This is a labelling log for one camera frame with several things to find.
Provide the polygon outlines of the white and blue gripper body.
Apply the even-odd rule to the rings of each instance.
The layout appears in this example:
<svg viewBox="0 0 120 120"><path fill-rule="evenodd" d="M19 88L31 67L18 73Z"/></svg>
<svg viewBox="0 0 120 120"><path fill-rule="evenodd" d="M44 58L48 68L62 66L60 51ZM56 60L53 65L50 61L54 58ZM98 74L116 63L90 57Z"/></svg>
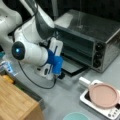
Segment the white and blue gripper body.
<svg viewBox="0 0 120 120"><path fill-rule="evenodd" d="M48 48L47 62L36 68L36 73L48 80L52 80L54 75L61 73L63 58L60 56L63 48L63 42L52 38Z"/></svg>

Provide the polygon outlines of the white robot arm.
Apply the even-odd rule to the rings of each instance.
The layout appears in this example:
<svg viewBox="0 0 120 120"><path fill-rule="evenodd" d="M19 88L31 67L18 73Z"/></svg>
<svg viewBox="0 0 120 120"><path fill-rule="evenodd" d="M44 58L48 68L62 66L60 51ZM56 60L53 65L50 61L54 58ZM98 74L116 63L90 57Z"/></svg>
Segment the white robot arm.
<svg viewBox="0 0 120 120"><path fill-rule="evenodd" d="M61 73L63 42L53 20L35 0L0 0L0 46L8 59L31 64L51 80Z"/></svg>

